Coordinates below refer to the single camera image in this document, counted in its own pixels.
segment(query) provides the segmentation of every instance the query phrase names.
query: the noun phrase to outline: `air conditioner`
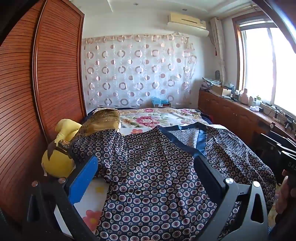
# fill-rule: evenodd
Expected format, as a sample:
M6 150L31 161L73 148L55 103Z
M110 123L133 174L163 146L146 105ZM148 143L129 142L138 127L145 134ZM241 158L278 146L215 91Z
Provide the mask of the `air conditioner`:
M171 12L168 17L168 29L197 37L209 35L205 21L176 12Z

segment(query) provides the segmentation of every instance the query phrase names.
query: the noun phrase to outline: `ceiling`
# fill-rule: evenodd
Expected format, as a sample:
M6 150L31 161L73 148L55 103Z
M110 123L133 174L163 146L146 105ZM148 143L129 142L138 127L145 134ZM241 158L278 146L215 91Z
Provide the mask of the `ceiling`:
M251 0L70 0L86 16L151 9L179 12L200 19L223 17L254 5Z

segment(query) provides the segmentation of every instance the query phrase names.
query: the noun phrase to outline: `floral blanket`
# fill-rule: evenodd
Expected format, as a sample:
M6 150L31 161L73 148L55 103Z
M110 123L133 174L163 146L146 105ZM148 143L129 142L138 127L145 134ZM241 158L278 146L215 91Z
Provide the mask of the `floral blanket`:
M208 123L200 112L193 109L145 108L137 110L119 110L121 128L162 127L189 125L195 122Z

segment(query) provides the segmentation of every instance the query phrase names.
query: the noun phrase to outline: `human hand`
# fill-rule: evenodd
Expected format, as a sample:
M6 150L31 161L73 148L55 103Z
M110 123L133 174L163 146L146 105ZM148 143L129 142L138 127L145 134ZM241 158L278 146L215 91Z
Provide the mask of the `human hand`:
M282 214L283 211L287 208L288 199L290 196L296 198L296 188L290 189L288 185L288 175L289 173L286 170L284 170L283 176L285 177L285 179L281 185L279 198L276 202L276 212L279 214Z

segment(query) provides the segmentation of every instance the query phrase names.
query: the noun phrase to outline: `window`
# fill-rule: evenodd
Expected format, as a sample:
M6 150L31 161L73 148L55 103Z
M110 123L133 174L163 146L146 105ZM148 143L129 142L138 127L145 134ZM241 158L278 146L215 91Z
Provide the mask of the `window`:
M296 54L267 16L252 13L250 18L242 17L234 20L239 52L237 86L295 116Z

